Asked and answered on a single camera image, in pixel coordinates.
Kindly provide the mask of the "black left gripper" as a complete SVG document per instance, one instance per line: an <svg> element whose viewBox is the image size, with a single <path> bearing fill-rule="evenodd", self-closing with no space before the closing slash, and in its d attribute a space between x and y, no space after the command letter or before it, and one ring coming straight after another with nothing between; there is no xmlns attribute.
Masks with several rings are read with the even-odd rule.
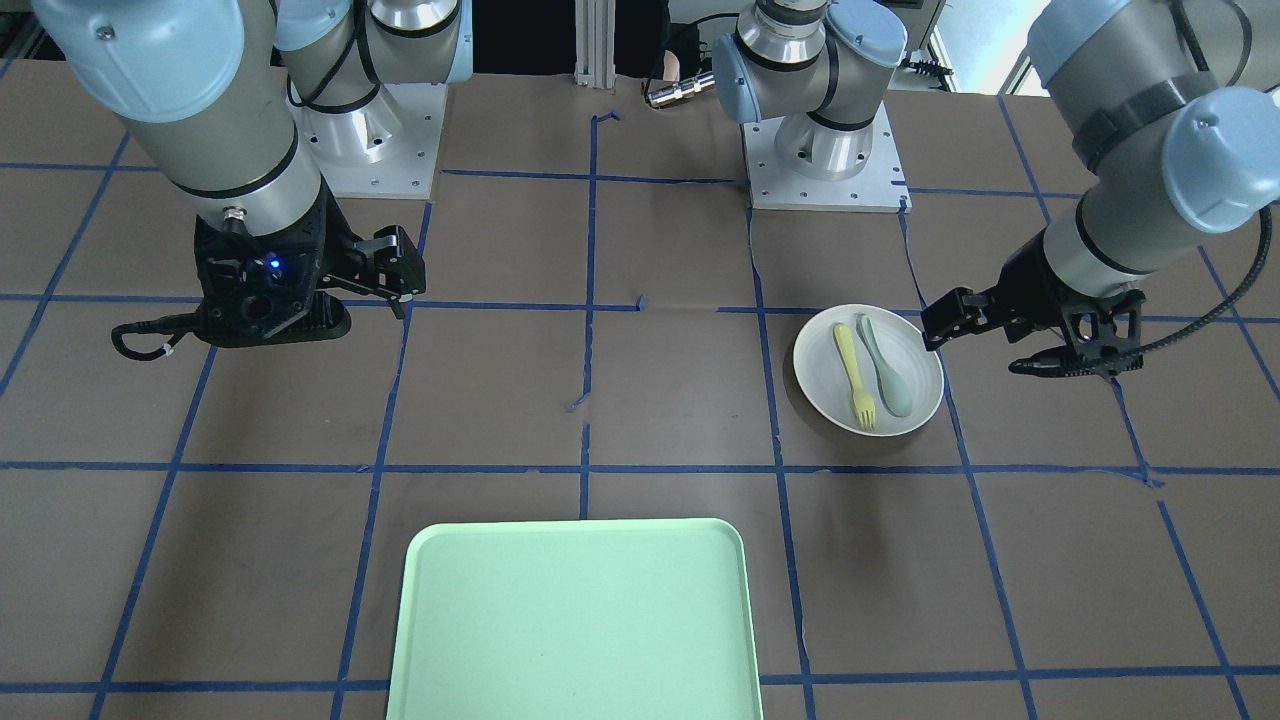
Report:
<svg viewBox="0 0 1280 720"><path fill-rule="evenodd" d="M954 340L1004 329L1016 343L1033 332L1057 329L1068 343L1096 340L1091 302L1052 272L1044 237L1034 236L1002 265L986 292L954 288L922 309L924 348L936 352Z"/></svg>

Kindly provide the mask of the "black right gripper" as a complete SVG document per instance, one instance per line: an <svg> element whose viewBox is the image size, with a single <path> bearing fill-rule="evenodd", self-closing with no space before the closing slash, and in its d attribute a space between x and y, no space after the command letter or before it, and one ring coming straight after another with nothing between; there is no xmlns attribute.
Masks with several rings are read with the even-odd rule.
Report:
<svg viewBox="0 0 1280 720"><path fill-rule="evenodd" d="M195 265L204 293L197 336L343 336L346 306L330 288L383 300L397 320L428 288L422 255L402 225L371 238L351 228L328 186L287 228L253 234L224 217L195 224Z"/></svg>

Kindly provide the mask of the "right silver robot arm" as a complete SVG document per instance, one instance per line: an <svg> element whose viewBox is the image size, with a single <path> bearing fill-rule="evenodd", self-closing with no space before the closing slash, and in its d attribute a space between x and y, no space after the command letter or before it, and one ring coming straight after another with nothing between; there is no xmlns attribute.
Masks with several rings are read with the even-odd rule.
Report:
<svg viewBox="0 0 1280 720"><path fill-rule="evenodd" d="M471 1L36 1L84 90L193 205L202 299L125 334L230 348L335 340L334 290L397 318L428 287L402 227L356 234L339 172L412 161L421 137L392 94L474 70Z"/></svg>

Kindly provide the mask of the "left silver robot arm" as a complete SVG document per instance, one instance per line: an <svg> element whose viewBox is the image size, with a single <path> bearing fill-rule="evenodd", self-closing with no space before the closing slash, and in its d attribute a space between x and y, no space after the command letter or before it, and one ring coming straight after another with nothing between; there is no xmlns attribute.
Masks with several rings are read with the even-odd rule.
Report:
<svg viewBox="0 0 1280 720"><path fill-rule="evenodd" d="M712 70L739 124L783 118L791 165L837 179L864 145L906 51L876 1L755 1L718 38ZM1051 1L1027 51L1096 178L982 292L956 288L922 314L923 342L1001 329L1012 343L1055 328L1064 342L1011 369L1057 377L1121 372L1176 343L1140 342L1140 282L1217 234L1260 219L1263 263L1277 199L1275 1Z"/></svg>

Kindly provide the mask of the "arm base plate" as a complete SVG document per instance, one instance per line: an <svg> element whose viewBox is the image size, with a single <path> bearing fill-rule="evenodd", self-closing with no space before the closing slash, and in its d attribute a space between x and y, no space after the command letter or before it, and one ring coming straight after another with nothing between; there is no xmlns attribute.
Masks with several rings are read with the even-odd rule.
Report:
<svg viewBox="0 0 1280 720"><path fill-rule="evenodd" d="M384 85L352 111L291 113L335 197L429 200L448 94L447 85Z"/></svg>
<svg viewBox="0 0 1280 720"><path fill-rule="evenodd" d="M908 213L913 200L884 104L836 131L804 114L741 126L750 205L767 211Z"/></svg>

